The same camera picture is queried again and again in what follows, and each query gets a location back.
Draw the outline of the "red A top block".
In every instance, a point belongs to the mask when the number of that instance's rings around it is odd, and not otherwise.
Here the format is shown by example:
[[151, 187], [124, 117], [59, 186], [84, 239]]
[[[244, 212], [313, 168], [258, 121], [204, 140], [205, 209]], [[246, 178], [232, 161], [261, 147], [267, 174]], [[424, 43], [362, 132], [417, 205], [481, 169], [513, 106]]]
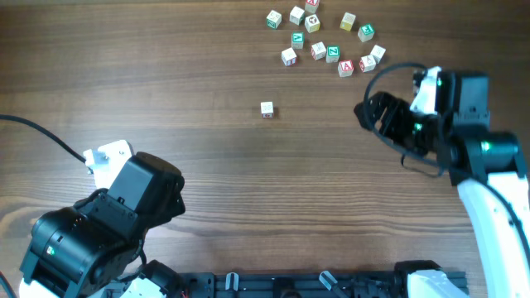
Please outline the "red A top block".
[[352, 60], [341, 60], [338, 64], [338, 74], [340, 77], [349, 77], [354, 72], [354, 63]]

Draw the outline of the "green Z top block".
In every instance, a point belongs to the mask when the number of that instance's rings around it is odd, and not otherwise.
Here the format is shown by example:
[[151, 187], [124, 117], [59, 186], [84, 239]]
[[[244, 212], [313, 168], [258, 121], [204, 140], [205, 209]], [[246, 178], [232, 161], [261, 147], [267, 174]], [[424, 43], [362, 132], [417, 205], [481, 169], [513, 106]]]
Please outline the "green Z top block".
[[339, 46], [328, 46], [326, 52], [326, 62], [335, 63], [340, 58], [340, 47]]

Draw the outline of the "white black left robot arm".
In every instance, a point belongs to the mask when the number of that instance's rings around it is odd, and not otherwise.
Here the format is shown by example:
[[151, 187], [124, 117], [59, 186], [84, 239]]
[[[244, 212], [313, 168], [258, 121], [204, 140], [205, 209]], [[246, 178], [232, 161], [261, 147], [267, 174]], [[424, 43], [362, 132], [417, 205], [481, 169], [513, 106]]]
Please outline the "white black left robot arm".
[[87, 297], [142, 255], [147, 232], [186, 211], [185, 180], [171, 163], [138, 152], [108, 188], [42, 215], [20, 270], [26, 285], [58, 297]]

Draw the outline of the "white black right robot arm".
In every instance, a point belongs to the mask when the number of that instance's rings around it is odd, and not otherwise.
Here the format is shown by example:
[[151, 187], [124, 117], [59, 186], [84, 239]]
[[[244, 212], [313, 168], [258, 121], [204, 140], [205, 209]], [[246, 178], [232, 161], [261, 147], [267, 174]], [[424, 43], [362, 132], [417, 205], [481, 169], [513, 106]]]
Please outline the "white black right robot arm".
[[489, 76], [412, 63], [412, 102], [373, 93], [378, 72], [354, 112], [360, 125], [408, 157], [447, 173], [465, 206], [491, 297], [529, 295], [529, 182], [523, 149], [511, 132], [490, 129]]

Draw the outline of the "blue P wooden block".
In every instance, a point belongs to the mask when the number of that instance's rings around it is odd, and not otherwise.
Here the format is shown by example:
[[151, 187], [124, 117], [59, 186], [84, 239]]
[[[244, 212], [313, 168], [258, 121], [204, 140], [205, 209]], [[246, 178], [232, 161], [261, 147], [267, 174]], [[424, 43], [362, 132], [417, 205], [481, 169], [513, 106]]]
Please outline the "blue P wooden block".
[[377, 64], [379, 64], [384, 56], [386, 52], [386, 49], [381, 47], [381, 46], [378, 46], [378, 45], [375, 45], [373, 47], [373, 49], [371, 50], [370, 52], [370, 55], [373, 57], [373, 59], [375, 60], [375, 62]]

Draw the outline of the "red rim picture block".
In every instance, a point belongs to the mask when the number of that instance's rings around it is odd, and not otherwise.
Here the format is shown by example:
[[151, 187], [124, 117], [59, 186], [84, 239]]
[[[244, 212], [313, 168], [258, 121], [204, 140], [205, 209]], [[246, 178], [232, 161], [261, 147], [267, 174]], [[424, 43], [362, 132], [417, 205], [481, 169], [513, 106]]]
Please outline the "red rim picture block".
[[363, 73], [374, 70], [376, 66], [377, 62], [372, 55], [362, 56], [359, 61], [359, 68]]

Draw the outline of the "green E top block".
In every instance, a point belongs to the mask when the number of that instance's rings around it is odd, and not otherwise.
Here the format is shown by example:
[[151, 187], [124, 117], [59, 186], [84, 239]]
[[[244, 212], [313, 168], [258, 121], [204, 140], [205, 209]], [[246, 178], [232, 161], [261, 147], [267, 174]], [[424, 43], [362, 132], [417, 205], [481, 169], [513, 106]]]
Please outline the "green E top block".
[[369, 41], [373, 38], [375, 34], [375, 29], [369, 24], [362, 25], [359, 28], [358, 37], [362, 42]]

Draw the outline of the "yellow letter block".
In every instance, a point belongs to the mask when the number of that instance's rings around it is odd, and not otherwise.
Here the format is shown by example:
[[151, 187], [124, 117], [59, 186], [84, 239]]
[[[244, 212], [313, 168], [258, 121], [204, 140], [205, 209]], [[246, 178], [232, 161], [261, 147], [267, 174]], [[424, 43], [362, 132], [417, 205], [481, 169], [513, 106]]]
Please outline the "yellow letter block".
[[340, 22], [340, 29], [351, 31], [355, 23], [356, 16], [353, 13], [346, 12]]

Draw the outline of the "snail picture wooden block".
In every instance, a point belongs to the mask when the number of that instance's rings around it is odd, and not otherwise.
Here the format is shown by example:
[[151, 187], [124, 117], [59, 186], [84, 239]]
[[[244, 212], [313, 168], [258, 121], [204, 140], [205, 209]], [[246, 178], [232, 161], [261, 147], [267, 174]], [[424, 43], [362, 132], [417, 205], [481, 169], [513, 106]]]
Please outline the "snail picture wooden block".
[[325, 44], [320, 41], [311, 46], [311, 56], [314, 60], [322, 59], [326, 56], [327, 49]]

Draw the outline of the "yellow rim picture block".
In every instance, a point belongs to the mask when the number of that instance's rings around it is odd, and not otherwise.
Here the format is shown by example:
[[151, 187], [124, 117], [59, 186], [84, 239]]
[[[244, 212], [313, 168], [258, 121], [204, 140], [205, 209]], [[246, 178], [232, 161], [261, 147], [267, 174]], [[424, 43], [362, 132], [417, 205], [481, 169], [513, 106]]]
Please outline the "yellow rim picture block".
[[309, 33], [320, 30], [320, 19], [316, 14], [312, 14], [305, 18], [305, 27]]

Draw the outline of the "green V top block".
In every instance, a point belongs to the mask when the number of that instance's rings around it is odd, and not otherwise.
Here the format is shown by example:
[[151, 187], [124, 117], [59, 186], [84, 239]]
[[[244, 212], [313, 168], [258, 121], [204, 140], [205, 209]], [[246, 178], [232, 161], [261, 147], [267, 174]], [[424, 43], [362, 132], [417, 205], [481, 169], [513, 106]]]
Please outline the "green V top block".
[[302, 31], [294, 31], [291, 34], [291, 48], [293, 50], [300, 50], [303, 48], [305, 36]]

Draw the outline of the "red X top block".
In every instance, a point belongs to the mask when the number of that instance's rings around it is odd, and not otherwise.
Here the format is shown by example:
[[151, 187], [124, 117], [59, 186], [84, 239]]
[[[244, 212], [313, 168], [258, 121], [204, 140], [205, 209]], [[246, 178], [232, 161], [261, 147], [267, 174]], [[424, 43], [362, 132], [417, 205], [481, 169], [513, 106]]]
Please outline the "red X top block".
[[320, 0], [306, 0], [305, 10], [309, 13], [315, 14], [320, 5]]

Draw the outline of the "red I wooden block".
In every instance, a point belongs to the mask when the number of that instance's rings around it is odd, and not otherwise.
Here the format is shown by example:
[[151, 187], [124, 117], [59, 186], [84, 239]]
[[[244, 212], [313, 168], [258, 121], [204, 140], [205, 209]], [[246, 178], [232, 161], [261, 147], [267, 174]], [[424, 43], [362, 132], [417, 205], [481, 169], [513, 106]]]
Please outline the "red I wooden block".
[[281, 53], [281, 58], [282, 58], [282, 63], [285, 66], [291, 66], [297, 62], [297, 55], [292, 47], [283, 50]]

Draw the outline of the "green N side block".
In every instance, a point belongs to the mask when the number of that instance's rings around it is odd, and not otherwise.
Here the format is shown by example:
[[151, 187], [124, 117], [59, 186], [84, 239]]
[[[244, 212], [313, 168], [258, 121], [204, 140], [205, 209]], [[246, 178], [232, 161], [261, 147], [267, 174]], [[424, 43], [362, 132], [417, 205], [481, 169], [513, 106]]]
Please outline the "green N side block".
[[299, 26], [302, 23], [304, 17], [305, 10], [295, 6], [290, 12], [289, 21]]

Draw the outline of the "green letter block far left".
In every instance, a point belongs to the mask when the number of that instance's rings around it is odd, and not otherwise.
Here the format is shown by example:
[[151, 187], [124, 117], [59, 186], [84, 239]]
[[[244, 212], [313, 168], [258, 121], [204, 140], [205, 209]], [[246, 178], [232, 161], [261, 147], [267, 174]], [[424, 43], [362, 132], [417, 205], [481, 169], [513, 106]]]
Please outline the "green letter block far left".
[[282, 22], [282, 14], [275, 11], [275, 10], [271, 10], [267, 17], [266, 17], [266, 23], [267, 23], [267, 26], [276, 30], [279, 25], [281, 24]]

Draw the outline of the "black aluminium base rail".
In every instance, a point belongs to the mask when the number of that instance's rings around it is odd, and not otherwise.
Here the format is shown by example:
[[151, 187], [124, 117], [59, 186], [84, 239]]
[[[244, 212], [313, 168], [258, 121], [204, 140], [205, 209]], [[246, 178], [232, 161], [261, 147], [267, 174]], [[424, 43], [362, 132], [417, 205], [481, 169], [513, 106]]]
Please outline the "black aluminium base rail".
[[407, 297], [405, 281], [394, 272], [335, 274], [328, 289], [317, 274], [249, 275], [230, 272], [182, 273], [179, 297]]

